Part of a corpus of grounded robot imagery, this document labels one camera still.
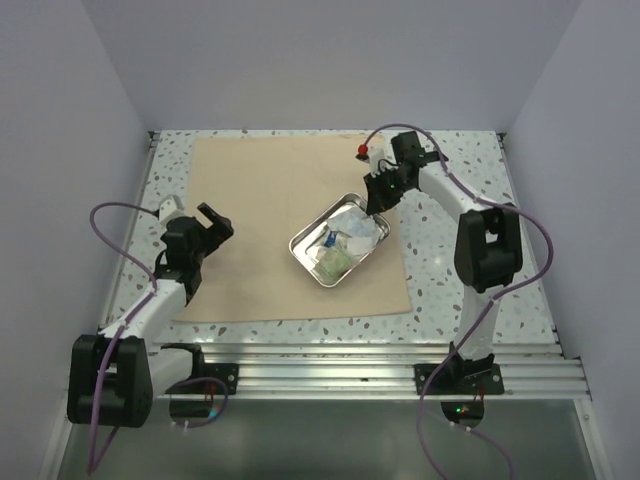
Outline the stainless steel tray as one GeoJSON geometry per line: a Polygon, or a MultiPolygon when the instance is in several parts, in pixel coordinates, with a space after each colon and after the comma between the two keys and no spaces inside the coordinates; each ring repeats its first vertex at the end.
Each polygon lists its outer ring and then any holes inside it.
{"type": "Polygon", "coordinates": [[[300,232],[293,236],[289,241],[289,252],[298,261],[298,263],[312,276],[312,278],[324,288],[333,288],[337,286],[342,280],[344,280],[354,269],[361,265],[365,259],[367,259],[375,249],[384,242],[391,233],[391,227],[389,222],[381,215],[368,215],[374,219],[381,230],[382,237],[379,240],[375,248],[366,256],[362,258],[356,258],[350,255],[346,248],[333,247],[326,249],[321,246],[321,242],[327,235],[330,229],[328,226],[328,220],[331,217],[338,215],[339,213],[357,208],[363,213],[366,213],[367,202],[359,194],[347,193],[331,204],[324,212],[322,212],[316,219],[312,220],[309,225],[304,227],[300,232]],[[325,255],[327,251],[342,250],[352,258],[352,267],[345,272],[340,278],[335,278],[330,281],[328,278],[322,276],[317,270],[316,265],[319,260],[325,255]]]}

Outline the beige cloth mat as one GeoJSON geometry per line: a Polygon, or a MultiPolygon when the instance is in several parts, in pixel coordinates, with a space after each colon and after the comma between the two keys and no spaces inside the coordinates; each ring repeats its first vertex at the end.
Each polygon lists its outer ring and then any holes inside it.
{"type": "Polygon", "coordinates": [[[186,206],[205,202],[230,219],[233,236],[202,265],[202,283],[182,322],[237,323],[407,313],[399,223],[333,288],[321,286],[291,255],[290,239],[346,193],[364,195],[363,134],[198,138],[186,206]]]}

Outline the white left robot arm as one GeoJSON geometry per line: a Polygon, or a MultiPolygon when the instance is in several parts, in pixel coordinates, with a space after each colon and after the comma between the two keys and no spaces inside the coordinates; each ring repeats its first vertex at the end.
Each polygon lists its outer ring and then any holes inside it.
{"type": "Polygon", "coordinates": [[[145,271],[149,286],[120,320],[74,342],[67,396],[72,423],[139,428],[153,401],[165,393],[233,394],[223,377],[206,365],[200,346],[153,346],[163,328],[193,300],[205,258],[234,234],[231,221],[208,204],[197,209],[207,225],[187,215],[177,197],[162,201],[152,214],[165,229],[165,248],[145,271]]]}

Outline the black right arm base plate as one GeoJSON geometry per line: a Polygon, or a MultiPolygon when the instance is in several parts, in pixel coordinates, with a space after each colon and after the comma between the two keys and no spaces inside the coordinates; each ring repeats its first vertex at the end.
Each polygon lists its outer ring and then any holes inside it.
{"type": "MultiPolygon", "coordinates": [[[[420,395],[430,375],[438,364],[418,363],[413,365],[416,393],[420,395]]],[[[506,389],[498,364],[489,370],[476,373],[454,373],[449,366],[442,369],[427,387],[427,395],[473,396],[503,395],[506,389]]]]}

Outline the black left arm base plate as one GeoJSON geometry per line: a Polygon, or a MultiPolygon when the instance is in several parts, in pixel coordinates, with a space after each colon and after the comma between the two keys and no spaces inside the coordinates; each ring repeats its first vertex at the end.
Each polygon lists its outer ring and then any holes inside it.
{"type": "Polygon", "coordinates": [[[229,395],[235,395],[239,380],[240,366],[237,363],[205,363],[203,374],[222,382],[229,395]]]}

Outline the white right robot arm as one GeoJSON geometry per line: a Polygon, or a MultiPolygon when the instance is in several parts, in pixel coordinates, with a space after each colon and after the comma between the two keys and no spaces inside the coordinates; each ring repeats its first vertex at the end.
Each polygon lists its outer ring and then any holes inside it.
{"type": "Polygon", "coordinates": [[[457,222],[454,268],[464,286],[459,331],[437,375],[451,389],[468,392],[491,370],[500,300],[523,266],[520,221],[510,204],[493,204],[455,176],[438,148],[428,152],[414,131],[391,140],[393,158],[383,148],[361,144],[356,158],[369,165],[364,177],[367,214],[393,209],[413,190],[430,196],[457,222]]]}

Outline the green yellow packet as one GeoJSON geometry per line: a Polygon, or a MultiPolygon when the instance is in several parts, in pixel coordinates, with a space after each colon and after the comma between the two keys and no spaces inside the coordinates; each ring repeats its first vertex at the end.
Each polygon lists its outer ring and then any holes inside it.
{"type": "Polygon", "coordinates": [[[333,281],[340,278],[352,267],[352,258],[342,250],[327,251],[316,265],[316,270],[325,278],[333,281]]]}

